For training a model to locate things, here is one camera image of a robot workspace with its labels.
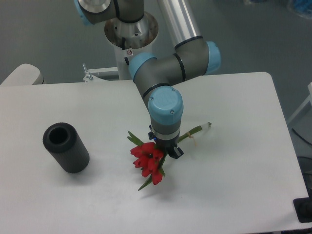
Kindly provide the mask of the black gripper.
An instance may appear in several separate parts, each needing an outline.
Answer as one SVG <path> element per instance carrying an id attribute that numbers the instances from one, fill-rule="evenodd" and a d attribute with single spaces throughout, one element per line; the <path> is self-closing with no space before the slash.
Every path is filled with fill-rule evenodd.
<path id="1" fill-rule="evenodd" d="M 165 149 L 171 158 L 180 158 L 183 155 L 183 151 L 177 146 L 179 128 L 170 134 L 159 133 L 152 125 L 149 125 L 149 128 L 149 140 L 153 140 L 156 144 Z"/>

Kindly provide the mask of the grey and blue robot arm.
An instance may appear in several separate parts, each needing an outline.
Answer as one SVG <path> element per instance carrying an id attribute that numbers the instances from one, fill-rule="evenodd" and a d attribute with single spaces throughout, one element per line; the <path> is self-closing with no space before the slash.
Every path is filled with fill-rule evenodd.
<path id="1" fill-rule="evenodd" d="M 119 49 L 119 78 L 134 82 L 149 112 L 149 139 L 177 159 L 183 155 L 178 147 L 183 101 L 174 86 L 214 72 L 221 65 L 221 55 L 214 42 L 203 39 L 187 0 L 160 0 L 158 5 L 175 48 L 162 59 L 149 47 L 157 37 L 158 25 L 145 11 L 144 1 L 75 1 L 85 24 L 105 23 L 106 38 Z"/>

